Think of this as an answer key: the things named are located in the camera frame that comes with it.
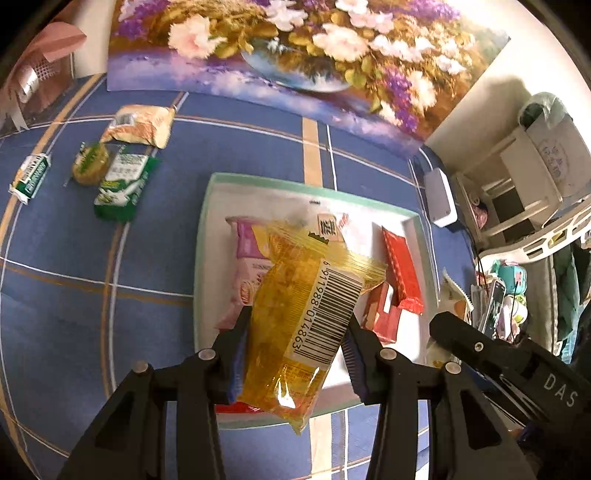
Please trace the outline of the red crinkled candy packet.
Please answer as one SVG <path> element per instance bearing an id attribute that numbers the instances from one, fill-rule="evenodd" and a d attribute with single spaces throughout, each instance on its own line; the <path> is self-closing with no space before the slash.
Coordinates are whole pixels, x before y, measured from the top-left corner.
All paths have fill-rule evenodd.
<path id="1" fill-rule="evenodd" d="M 230 405 L 217 404 L 215 412 L 217 414 L 256 414 L 260 412 L 260 409 L 238 401 Z"/>

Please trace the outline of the dark red snack box packet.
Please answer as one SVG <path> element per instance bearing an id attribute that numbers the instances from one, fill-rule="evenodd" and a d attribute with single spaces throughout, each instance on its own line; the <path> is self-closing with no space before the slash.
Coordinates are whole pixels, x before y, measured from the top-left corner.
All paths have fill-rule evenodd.
<path id="1" fill-rule="evenodd" d="M 373 331 L 383 344 L 396 343 L 401 313 L 396 305 L 394 287 L 383 282 L 370 291 L 363 312 L 363 329 Z"/>

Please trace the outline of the long red biscuit packet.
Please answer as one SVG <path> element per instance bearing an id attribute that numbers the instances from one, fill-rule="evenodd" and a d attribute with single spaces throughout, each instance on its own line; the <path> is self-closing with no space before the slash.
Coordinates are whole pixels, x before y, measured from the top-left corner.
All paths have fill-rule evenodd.
<path id="1" fill-rule="evenodd" d="M 411 313 L 422 315 L 425 304 L 420 283 L 405 237 L 382 228 L 389 264 L 394 273 L 398 307 Z"/>

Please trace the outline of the yellow cake clear packet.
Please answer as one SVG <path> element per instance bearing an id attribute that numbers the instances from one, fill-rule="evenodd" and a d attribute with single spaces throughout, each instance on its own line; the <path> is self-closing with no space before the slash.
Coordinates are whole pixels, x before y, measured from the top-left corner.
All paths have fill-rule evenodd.
<path id="1" fill-rule="evenodd" d="M 284 222 L 253 231 L 273 266 L 252 303 L 238 399 L 301 433 L 360 296 L 385 281 L 387 266 Z"/>

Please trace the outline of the pink bread packet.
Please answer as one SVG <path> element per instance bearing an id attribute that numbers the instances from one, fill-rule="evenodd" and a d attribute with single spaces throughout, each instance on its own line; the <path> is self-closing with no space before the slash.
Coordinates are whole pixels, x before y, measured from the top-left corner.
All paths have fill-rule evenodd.
<path id="1" fill-rule="evenodd" d="M 269 223 L 267 220 L 230 216 L 225 221 L 231 227 L 235 240 L 235 260 L 232 263 L 229 306 L 216 324 L 218 331 L 235 327 L 242 308 L 252 306 L 263 277 L 273 266 L 273 262 L 260 250 L 253 231 L 254 226 L 266 226 Z"/>

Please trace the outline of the small green white candy packet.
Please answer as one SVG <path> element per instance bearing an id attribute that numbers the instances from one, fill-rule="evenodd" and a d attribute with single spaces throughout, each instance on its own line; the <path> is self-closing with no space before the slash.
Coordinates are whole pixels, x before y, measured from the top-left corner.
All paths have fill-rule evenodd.
<path id="1" fill-rule="evenodd" d="M 9 193 L 19 202 L 27 205 L 36 196 L 51 165 L 51 156 L 48 154 L 28 155 L 9 185 Z"/>

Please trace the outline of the green white biscuit packet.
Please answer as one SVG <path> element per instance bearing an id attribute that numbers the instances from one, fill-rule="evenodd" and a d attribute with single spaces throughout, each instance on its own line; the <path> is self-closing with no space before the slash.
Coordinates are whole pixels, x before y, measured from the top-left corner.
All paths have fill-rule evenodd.
<path id="1" fill-rule="evenodd" d="M 103 220 L 130 222 L 152 171 L 159 164 L 157 158 L 148 155 L 118 154 L 99 183 L 93 203 L 95 215 Z"/>

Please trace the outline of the small green cookie packet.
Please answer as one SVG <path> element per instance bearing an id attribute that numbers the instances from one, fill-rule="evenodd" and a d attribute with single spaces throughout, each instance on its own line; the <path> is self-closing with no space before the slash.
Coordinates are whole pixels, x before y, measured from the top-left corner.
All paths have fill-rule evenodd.
<path id="1" fill-rule="evenodd" d="M 82 143 L 71 168 L 72 178 L 80 185 L 97 185 L 106 174 L 110 154 L 103 143 Z"/>

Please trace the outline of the beige cracker packet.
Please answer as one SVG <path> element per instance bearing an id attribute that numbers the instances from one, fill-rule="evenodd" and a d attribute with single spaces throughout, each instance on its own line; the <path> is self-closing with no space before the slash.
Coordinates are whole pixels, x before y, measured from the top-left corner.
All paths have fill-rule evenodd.
<path id="1" fill-rule="evenodd" d="M 100 142 L 143 144 L 162 150 L 168 143 L 176 112 L 176 107 L 125 105 L 115 113 Z"/>

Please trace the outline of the white pastry packet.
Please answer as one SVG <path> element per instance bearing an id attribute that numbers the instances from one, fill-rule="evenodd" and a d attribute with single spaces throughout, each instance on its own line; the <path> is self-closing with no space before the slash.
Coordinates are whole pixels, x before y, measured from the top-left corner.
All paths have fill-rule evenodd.
<path id="1" fill-rule="evenodd" d="M 472 312 L 474 306 L 464 292 L 464 290 L 455 282 L 446 270 L 443 270 L 443 278 L 440 284 L 440 300 L 438 303 L 438 313 L 449 312 L 464 322 L 471 324 Z M 441 347 L 433 337 L 427 342 L 426 360 L 430 367 L 441 368 L 448 361 L 452 361 L 454 356 Z"/>

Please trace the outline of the white bun clear packet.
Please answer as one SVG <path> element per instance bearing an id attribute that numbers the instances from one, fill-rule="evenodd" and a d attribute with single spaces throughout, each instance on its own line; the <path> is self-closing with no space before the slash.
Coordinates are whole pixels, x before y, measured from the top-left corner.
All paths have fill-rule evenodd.
<path id="1" fill-rule="evenodd" d="M 297 208 L 287 215 L 287 223 L 307 230 L 308 233 L 314 233 L 330 243 L 346 245 L 342 230 L 349 225 L 349 214 L 336 215 L 318 200 L 297 205 Z"/>

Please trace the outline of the teal round pouch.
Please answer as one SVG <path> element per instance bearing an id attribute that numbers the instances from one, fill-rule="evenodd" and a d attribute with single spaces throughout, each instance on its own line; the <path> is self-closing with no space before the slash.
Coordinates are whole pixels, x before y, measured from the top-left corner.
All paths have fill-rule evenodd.
<path id="1" fill-rule="evenodd" d="M 516 264 L 497 261 L 493 264 L 491 273 L 498 277 L 505 285 L 508 295 L 524 295 L 527 291 L 527 270 Z"/>

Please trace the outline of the white shelf rack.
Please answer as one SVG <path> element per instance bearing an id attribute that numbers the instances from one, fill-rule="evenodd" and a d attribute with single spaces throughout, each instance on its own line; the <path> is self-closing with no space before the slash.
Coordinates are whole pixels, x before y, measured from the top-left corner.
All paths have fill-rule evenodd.
<path id="1" fill-rule="evenodd" d="M 554 94 L 530 97 L 514 130 L 452 185 L 486 269 L 536 262 L 590 232 L 590 150 Z"/>

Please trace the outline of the white rectangular device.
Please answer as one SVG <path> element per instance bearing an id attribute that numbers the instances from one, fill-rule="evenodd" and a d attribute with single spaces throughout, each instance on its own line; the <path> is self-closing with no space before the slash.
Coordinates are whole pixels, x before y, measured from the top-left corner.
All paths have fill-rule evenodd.
<path id="1" fill-rule="evenodd" d="M 458 211 L 447 175 L 440 168 L 434 168 L 424 175 L 424 186 L 430 221 L 439 228 L 455 223 Z"/>

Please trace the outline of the pink flower bouquet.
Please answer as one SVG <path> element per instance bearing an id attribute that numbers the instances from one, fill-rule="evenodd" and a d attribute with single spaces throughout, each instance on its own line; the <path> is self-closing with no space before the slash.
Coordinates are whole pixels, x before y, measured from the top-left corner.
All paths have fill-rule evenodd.
<path id="1" fill-rule="evenodd" d="M 27 46 L 1 88 L 1 127 L 28 130 L 27 121 L 48 109 L 72 84 L 74 52 L 87 36 L 76 26 L 52 22 Z"/>

